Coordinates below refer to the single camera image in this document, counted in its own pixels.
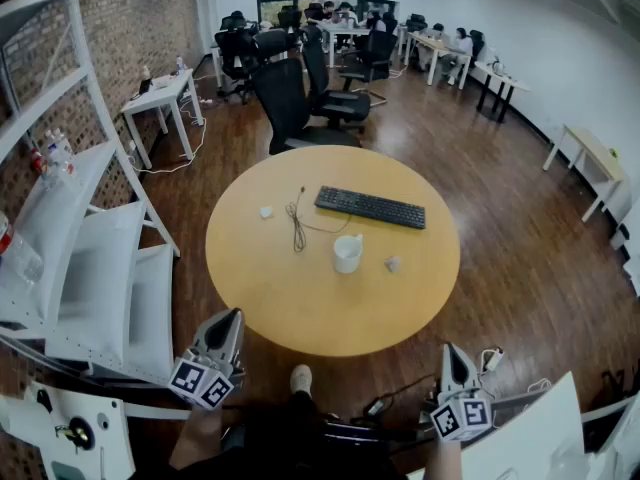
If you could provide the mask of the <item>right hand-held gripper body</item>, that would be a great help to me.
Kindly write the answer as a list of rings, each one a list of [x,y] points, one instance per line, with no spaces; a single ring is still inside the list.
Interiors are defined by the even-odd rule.
[[[470,441],[493,428],[491,403],[480,385],[475,363],[452,343],[443,346],[436,401],[430,418],[443,442]]]

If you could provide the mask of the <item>white mug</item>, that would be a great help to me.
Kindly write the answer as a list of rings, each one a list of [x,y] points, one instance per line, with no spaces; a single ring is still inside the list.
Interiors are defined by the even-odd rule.
[[[345,235],[339,237],[333,246],[334,268],[338,273],[354,273],[361,260],[363,252],[363,235]]]

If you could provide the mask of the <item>person's left forearm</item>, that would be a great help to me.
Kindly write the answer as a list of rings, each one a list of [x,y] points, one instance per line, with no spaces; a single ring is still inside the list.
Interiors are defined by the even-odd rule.
[[[217,456],[220,453],[222,411],[195,407],[174,446],[169,464],[177,470]]]

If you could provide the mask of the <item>person's right forearm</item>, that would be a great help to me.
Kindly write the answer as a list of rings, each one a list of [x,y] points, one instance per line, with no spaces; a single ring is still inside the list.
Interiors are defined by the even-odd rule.
[[[437,441],[428,451],[423,480],[462,480],[459,441]]]

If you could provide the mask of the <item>white flat panel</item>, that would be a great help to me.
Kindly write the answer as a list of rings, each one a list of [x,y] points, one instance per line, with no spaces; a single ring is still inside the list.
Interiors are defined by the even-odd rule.
[[[587,463],[570,372],[523,412],[461,454],[462,480],[584,479]]]

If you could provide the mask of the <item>person's white shoe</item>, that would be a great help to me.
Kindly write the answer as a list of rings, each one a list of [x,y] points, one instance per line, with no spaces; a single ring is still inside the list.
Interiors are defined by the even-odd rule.
[[[290,388],[293,394],[302,392],[311,395],[312,372],[308,365],[300,364],[294,367],[290,375]]]

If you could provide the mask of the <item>white metal shelf rack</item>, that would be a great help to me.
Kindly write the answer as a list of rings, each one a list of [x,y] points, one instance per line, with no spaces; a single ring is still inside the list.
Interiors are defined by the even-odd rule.
[[[77,67],[46,82],[0,126],[0,161],[63,96],[84,86],[105,139],[76,154],[77,173],[38,181],[16,222],[29,261],[43,269],[28,282],[0,267],[0,343],[59,372],[121,387],[165,387],[174,364],[173,261],[169,234],[141,248],[144,227],[162,221],[129,162],[91,62],[79,0],[0,4],[0,45],[43,8],[68,7]]]

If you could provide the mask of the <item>white low cabinet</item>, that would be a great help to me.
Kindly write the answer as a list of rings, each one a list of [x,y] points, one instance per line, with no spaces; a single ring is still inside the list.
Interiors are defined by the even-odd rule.
[[[610,246],[623,253],[623,269],[640,299],[640,197],[616,228]]]

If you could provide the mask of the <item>black mesh office chair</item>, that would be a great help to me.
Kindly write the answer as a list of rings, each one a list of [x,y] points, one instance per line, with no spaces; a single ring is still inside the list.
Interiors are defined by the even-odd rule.
[[[254,92],[272,128],[269,154],[307,146],[361,147],[347,131],[311,126],[301,62],[287,58],[265,64],[252,77]]]

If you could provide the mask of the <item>small white desk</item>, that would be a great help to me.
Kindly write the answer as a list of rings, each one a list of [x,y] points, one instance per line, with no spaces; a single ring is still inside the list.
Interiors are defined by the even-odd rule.
[[[166,134],[167,127],[162,114],[162,108],[165,106],[170,107],[171,114],[173,115],[174,122],[178,130],[178,135],[183,146],[184,156],[188,161],[192,161],[194,158],[194,151],[191,149],[191,145],[182,120],[182,112],[178,105],[178,99],[185,90],[189,91],[190,101],[195,112],[196,123],[199,126],[203,127],[205,125],[205,120],[200,109],[192,69],[184,70],[177,76],[172,77],[169,80],[168,85],[159,89],[147,91],[146,93],[138,96],[136,99],[129,101],[121,109],[121,113],[124,116],[125,122],[129,128],[132,140],[134,141],[138,154],[143,162],[143,165],[145,166],[145,172],[150,171],[152,162],[138,132],[137,126],[134,121],[134,116],[147,110],[156,111],[156,117],[161,125],[161,129],[163,133]]]

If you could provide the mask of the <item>black high-back office chair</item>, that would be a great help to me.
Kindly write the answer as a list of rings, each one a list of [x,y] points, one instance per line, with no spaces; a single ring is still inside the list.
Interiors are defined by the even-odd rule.
[[[362,93],[331,90],[321,30],[315,25],[307,25],[300,29],[300,37],[310,83],[307,102],[311,115],[326,118],[329,128],[344,127],[363,133],[371,107],[370,98]]]

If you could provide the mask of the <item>beige side desk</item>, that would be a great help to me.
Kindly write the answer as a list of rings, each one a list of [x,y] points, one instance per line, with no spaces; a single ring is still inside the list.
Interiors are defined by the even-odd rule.
[[[593,203],[581,218],[582,222],[586,223],[599,207],[602,207],[602,212],[605,212],[609,208],[610,200],[621,187],[622,182],[626,178],[626,173],[616,157],[593,133],[585,128],[569,126],[566,124],[563,125],[561,137],[553,144],[552,149],[542,166],[544,171],[547,171],[551,166],[551,163],[559,152],[560,146],[566,136],[571,137],[578,144],[578,153],[575,158],[569,162],[569,169],[572,169],[580,158],[586,156],[605,176],[606,180],[604,191],[596,195]]]

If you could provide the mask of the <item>black office chair with headrest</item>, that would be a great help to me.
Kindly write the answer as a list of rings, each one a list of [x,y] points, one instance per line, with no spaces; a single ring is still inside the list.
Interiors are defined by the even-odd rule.
[[[273,28],[256,34],[253,44],[261,63],[276,62],[288,58],[288,52],[296,45],[296,37],[284,29]]]
[[[242,12],[236,10],[222,19],[220,31],[214,36],[222,73],[231,83],[229,91],[219,91],[225,100],[237,94],[242,104],[247,103],[252,76],[260,67],[253,46],[254,32]]]

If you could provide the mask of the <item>black cantilever chair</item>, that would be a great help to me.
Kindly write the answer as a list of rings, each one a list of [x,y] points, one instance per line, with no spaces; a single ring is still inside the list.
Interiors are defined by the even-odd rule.
[[[372,107],[386,104],[387,98],[372,91],[370,86],[372,82],[390,78],[396,43],[397,37],[392,33],[371,30],[362,48],[345,54],[352,60],[338,71],[344,80],[343,91],[365,93],[372,98]]]

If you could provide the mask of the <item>white meeting desk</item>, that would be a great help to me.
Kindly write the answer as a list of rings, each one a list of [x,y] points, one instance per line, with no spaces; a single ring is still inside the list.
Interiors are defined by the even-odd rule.
[[[366,36],[369,34],[369,30],[366,28],[348,28],[340,25],[329,25],[320,23],[319,28],[328,35],[328,67],[335,67],[335,43],[338,35],[345,35],[353,38],[354,36]]]

